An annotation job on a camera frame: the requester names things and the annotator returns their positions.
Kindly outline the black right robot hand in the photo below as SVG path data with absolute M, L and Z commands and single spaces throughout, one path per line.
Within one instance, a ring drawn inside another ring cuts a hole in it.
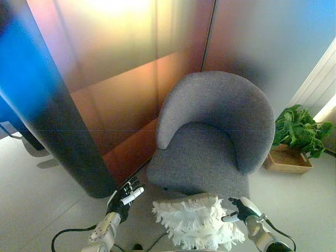
M 250 215 L 260 217 L 262 212 L 259 208 L 248 198 L 241 197 L 239 199 L 230 197 L 228 199 L 234 206 L 237 207 L 237 211 L 232 212 L 229 215 L 223 216 L 221 218 L 222 222 L 234 223 L 239 220 L 245 222 L 246 218 Z

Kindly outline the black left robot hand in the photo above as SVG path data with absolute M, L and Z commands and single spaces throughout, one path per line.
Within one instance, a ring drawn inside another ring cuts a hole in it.
M 133 201 L 144 192 L 144 185 L 140 184 L 136 176 L 131 177 L 124 185 L 115 190 L 107 203 L 106 215 L 118 213 L 121 223 L 128 217 L 128 212 Z

